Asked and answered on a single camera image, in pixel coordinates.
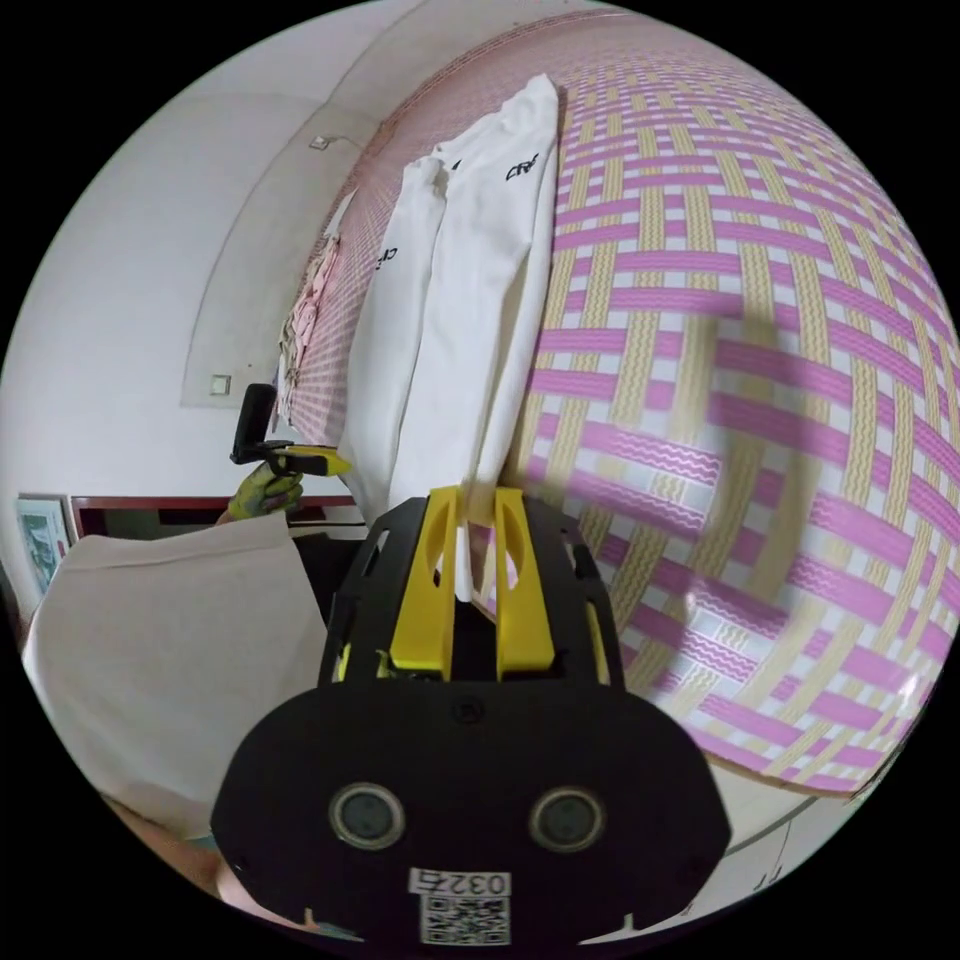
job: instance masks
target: printed number label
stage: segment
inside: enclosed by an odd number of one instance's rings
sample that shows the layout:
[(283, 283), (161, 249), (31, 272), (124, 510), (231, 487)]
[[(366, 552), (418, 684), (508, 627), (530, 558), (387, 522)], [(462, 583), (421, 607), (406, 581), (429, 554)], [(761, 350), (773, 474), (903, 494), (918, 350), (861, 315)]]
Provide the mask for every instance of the printed number label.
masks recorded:
[(421, 896), (486, 898), (509, 897), (509, 873), (453, 873), (448, 870), (410, 870), (410, 893)]

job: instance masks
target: qr code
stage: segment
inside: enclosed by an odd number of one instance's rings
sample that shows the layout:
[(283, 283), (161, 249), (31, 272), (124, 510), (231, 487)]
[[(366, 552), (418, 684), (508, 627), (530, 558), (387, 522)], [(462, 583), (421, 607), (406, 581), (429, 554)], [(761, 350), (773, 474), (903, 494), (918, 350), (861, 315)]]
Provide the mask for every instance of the qr code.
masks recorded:
[(420, 939), (459, 947), (510, 943), (510, 899), (421, 897)]

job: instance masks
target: black text logo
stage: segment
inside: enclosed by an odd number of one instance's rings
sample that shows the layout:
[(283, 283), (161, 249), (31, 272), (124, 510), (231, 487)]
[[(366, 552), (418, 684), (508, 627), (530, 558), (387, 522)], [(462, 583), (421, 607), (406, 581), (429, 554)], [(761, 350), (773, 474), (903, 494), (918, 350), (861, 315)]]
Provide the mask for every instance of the black text logo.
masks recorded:
[(528, 160), (526, 163), (518, 163), (515, 167), (511, 167), (510, 172), (507, 174), (507, 179), (512, 180), (514, 177), (519, 177), (521, 173), (529, 173), (533, 169), (533, 165), (537, 162), (537, 157), (539, 156), (539, 153), (535, 153), (532, 160)]
[(380, 259), (377, 261), (377, 269), (379, 270), (384, 263), (386, 263), (388, 260), (392, 260), (396, 255), (397, 255), (396, 247), (391, 247), (389, 250), (384, 250), (383, 256), (380, 257)]

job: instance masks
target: camera lens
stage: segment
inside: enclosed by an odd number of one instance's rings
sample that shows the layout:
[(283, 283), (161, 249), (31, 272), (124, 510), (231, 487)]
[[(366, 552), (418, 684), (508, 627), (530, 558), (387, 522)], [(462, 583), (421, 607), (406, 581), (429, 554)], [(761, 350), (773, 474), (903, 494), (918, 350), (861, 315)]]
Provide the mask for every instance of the camera lens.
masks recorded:
[(579, 787), (560, 787), (545, 793), (530, 814), (533, 839), (555, 853), (577, 853), (591, 846), (603, 832), (600, 801)]
[(354, 783), (333, 798), (330, 823), (337, 836), (351, 846), (384, 850), (403, 835), (403, 807), (386, 787)]

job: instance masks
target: white wall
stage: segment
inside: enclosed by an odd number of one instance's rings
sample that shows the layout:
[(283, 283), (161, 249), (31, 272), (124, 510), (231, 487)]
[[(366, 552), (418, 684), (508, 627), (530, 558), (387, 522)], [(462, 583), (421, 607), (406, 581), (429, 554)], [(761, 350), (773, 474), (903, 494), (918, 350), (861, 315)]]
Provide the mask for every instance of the white wall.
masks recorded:
[[(226, 455), (236, 411), (181, 408), (185, 364), (239, 212), (325, 101), (380, 121), (475, 43), (587, 6), (360, 4), (217, 67), (118, 151), (41, 264), (0, 378), (0, 558), (25, 612), (38, 597), (16, 527), (18, 493), (225, 495), (242, 477)], [(411, 30), (425, 38), (412, 58)], [(332, 97), (341, 87), (351, 102)], [(333, 488), (342, 489), (317, 478), (308, 492)]]
[[(376, 38), (423, 2), (374, 0), (307, 20), (238, 53), (182, 96), (269, 90), (325, 103)], [(379, 122), (383, 116), (371, 119)]]
[(278, 96), (168, 104), (64, 222), (27, 294), (0, 379), (0, 546), (36, 602), (19, 492), (220, 495), (235, 413), (181, 410), (207, 277), (238, 208), (314, 111)]

